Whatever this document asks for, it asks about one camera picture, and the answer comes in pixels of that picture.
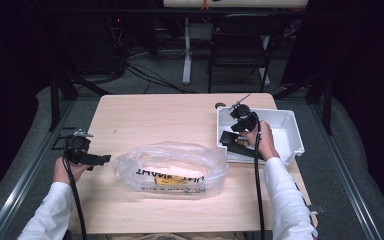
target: white sleeve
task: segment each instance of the white sleeve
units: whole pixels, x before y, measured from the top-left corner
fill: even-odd
[[[313,239],[317,230],[310,223],[310,210],[279,158],[269,159],[263,170],[272,205],[273,239]]]
[[[75,206],[68,184],[54,182],[48,195],[24,227],[18,239],[59,239],[68,228],[71,211]]]

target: chair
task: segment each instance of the chair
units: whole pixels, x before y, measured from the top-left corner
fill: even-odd
[[[213,66],[252,68],[251,74],[257,68],[264,68],[260,88],[263,92],[274,39],[281,31],[282,22],[274,16],[229,14],[217,19],[211,31],[208,93],[211,93]],[[263,36],[269,37],[266,47]]]

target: gray floor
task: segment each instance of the gray floor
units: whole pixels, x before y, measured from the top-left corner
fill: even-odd
[[[265,88],[265,92],[275,94],[283,88],[279,85],[286,60],[292,44],[286,46],[278,45],[274,53],[272,65],[269,72],[271,84]],[[167,81],[179,87],[186,87],[199,93],[207,91],[208,76],[205,73],[207,51],[205,44],[198,45],[193,51],[192,83],[188,86],[181,84],[183,71],[183,56],[179,52],[170,52],[171,57],[161,53],[160,57],[142,54],[129,59],[129,63],[140,68],[146,67],[158,73]],[[254,85],[220,85],[215,86],[215,92],[258,92],[258,76],[248,76],[250,71],[230,70],[218,71],[216,77],[219,80],[230,81],[247,79]],[[121,78],[99,85],[101,88],[114,94],[162,94],[179,93],[167,87],[151,84],[139,79],[129,72]],[[70,134],[70,130],[62,127],[75,127],[88,129],[94,111],[99,101],[99,96],[83,86],[77,86],[80,97],[76,102],[61,100],[65,118],[53,133],[48,132],[50,126],[50,96],[49,89],[44,89],[37,97],[40,102],[35,121],[27,135],[23,146],[14,159],[10,170],[0,185],[0,212],[5,210],[5,202],[10,202],[9,196],[19,185],[19,179],[30,174],[34,181],[25,187],[28,190],[25,196],[17,199],[19,204],[15,206],[13,215],[6,221],[0,222],[0,239],[15,239],[26,222],[34,214],[34,211],[46,195],[52,181],[52,170],[54,160],[61,155],[61,151],[51,150],[51,144],[58,134]],[[384,239],[384,198],[367,173],[364,148],[358,133],[347,116],[346,111],[337,102],[333,103],[332,130],[333,136],[326,136],[320,127],[318,115],[319,106],[309,106],[303,100],[307,90],[302,89],[287,99],[278,100],[276,104],[279,109],[289,109],[295,112],[298,127],[303,140],[305,153],[297,159],[303,175],[307,190],[314,204],[323,204],[326,212],[318,216],[318,231],[320,239]],[[332,150],[332,143],[339,149],[339,160],[345,163],[346,169],[351,174],[352,184],[358,189],[358,194],[364,200],[363,203],[354,204],[353,193],[349,192],[341,171],[338,170],[338,154]],[[26,172],[32,162],[41,159],[35,174]],[[367,207],[369,216],[372,218],[373,228],[365,227],[361,219],[359,207]]]

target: plastic bag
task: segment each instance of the plastic bag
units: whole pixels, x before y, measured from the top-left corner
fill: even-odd
[[[176,195],[218,194],[228,174],[223,149],[177,142],[135,148],[119,156],[113,169],[136,191]]]

